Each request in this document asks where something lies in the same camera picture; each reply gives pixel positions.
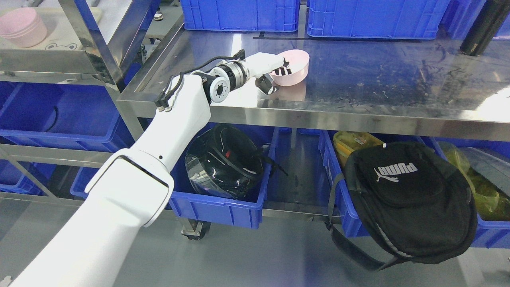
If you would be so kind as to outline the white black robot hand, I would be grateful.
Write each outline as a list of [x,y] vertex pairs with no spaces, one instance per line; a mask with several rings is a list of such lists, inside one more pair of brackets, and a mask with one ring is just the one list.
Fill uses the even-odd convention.
[[256,87],[266,95],[278,90],[266,74],[275,72],[277,76],[287,76],[292,73],[289,62],[282,55],[258,52],[242,60],[241,64],[247,71],[247,78],[255,78]]

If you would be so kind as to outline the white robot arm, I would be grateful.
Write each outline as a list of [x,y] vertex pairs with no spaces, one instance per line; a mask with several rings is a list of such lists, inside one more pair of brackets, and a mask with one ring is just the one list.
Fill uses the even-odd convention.
[[170,78],[155,100],[151,124],[130,147],[103,164],[85,189],[88,197],[11,287],[111,287],[142,227],[166,207],[171,170],[220,103],[250,78],[286,64],[284,57],[240,50],[206,73],[199,67]]

